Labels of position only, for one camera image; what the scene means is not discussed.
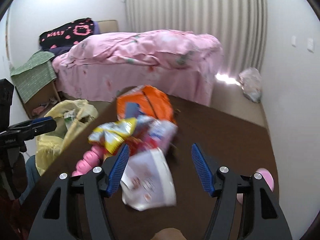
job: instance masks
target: wall socket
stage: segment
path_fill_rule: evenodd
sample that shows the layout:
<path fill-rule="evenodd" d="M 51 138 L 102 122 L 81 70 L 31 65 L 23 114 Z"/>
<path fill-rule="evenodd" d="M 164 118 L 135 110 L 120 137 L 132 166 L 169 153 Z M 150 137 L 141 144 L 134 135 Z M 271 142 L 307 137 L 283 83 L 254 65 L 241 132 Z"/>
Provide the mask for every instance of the wall socket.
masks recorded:
<path fill-rule="evenodd" d="M 314 44 L 313 38 L 308 39 L 307 49 L 312 53 L 315 52 L 315 44 Z"/>
<path fill-rule="evenodd" d="M 296 36 L 291 37 L 291 45 L 293 47 L 297 47 L 297 37 Z"/>

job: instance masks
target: brown table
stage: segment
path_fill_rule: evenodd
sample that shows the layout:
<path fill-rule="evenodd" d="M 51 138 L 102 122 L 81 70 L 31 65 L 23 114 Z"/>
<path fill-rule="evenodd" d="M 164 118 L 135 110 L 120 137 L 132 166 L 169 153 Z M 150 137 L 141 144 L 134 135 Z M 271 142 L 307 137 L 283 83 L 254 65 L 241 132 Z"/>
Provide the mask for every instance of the brown table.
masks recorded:
<path fill-rule="evenodd" d="M 177 118 L 179 131 L 177 151 L 167 162 L 172 172 L 177 194 L 177 206 L 138 212 L 125 206 L 121 190 L 106 200 L 106 207 L 119 240 L 147 240 L 164 228 L 177 228 L 188 240 L 200 240 L 208 225 L 215 199 L 203 191 L 191 160 L 191 145 L 200 143 L 203 150 L 214 155 L 223 166 L 238 174 L 252 175 L 258 168 L 268 169 L 275 180 L 278 197 L 278 174 L 271 142 L 265 128 L 244 121 L 218 110 L 169 96 L 173 108 L 181 111 Z M 62 172 L 71 172 L 76 162 L 90 149 L 87 137 L 98 125 L 116 121 L 116 103 L 113 102 L 91 123 L 57 158 L 42 176 L 22 205 L 22 223 L 30 229 L 41 201 L 52 183 Z M 79 197 L 81 228 L 88 236 L 84 198 Z M 237 203 L 230 239 L 236 239 L 240 224 L 241 205 Z"/>

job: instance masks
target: orange snack bag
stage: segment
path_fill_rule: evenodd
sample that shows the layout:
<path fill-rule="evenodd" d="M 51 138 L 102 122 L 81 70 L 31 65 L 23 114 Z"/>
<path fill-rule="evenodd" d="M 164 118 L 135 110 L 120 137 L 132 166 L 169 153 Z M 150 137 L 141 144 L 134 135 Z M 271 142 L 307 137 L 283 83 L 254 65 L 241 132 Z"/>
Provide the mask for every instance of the orange snack bag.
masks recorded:
<path fill-rule="evenodd" d="M 118 119 L 125 118 L 125 109 L 128 102 L 140 105 L 140 110 L 159 120 L 168 120 L 175 123 L 173 109 L 169 98 L 162 91 L 149 86 L 139 86 L 117 98 Z"/>

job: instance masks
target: beige floor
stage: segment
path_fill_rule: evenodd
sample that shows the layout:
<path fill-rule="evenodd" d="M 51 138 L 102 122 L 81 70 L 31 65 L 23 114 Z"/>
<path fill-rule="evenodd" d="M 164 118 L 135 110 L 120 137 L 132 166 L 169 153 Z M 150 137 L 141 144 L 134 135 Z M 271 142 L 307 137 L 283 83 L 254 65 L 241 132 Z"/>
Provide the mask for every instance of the beige floor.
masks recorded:
<path fill-rule="evenodd" d="M 75 98 L 65 95 L 69 100 Z M 89 101 L 101 113 L 110 103 L 103 101 Z M 244 97 L 239 86 L 218 81 L 214 85 L 210 107 L 241 119 L 265 127 L 265 117 L 261 104 L 251 102 Z"/>

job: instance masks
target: silver screw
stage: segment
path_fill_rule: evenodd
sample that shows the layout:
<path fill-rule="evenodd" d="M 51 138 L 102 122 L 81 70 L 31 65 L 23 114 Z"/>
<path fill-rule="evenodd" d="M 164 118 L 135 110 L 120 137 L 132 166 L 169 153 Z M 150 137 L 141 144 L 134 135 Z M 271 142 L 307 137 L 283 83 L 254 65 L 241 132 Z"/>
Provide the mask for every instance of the silver screw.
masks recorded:
<path fill-rule="evenodd" d="M 220 167 L 219 169 L 222 173 L 227 173 L 229 171 L 229 169 L 225 166 Z"/>
<path fill-rule="evenodd" d="M 101 167 L 94 167 L 93 170 L 92 170 L 94 173 L 99 173 L 102 171 L 102 168 Z"/>
<path fill-rule="evenodd" d="M 256 179 L 262 179 L 262 175 L 261 175 L 260 173 L 255 173 L 255 174 L 254 174 L 254 177 L 255 177 Z"/>
<path fill-rule="evenodd" d="M 59 176 L 60 179 L 65 179 L 67 177 L 68 177 L 68 174 L 66 174 L 66 173 L 61 173 Z"/>

